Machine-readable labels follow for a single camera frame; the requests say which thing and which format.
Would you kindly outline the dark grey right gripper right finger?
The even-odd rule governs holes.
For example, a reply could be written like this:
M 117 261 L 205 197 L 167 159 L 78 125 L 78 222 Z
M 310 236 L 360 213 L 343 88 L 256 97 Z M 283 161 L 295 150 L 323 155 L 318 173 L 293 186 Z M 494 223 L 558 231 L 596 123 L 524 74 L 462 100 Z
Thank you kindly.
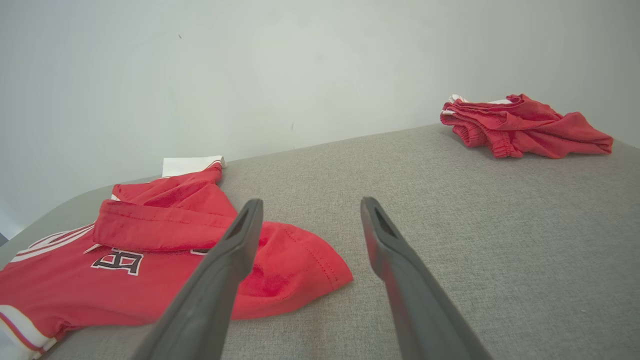
M 362 198 L 360 216 L 370 266 L 384 282 L 402 358 L 491 359 L 377 199 Z

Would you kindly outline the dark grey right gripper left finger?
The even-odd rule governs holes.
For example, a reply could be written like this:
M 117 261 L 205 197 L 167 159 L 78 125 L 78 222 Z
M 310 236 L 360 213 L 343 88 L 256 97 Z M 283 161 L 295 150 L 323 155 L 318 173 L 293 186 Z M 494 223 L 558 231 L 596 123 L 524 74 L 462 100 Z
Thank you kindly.
M 240 283 L 252 272 L 263 201 L 245 203 L 222 239 L 202 259 L 134 360 L 219 360 Z

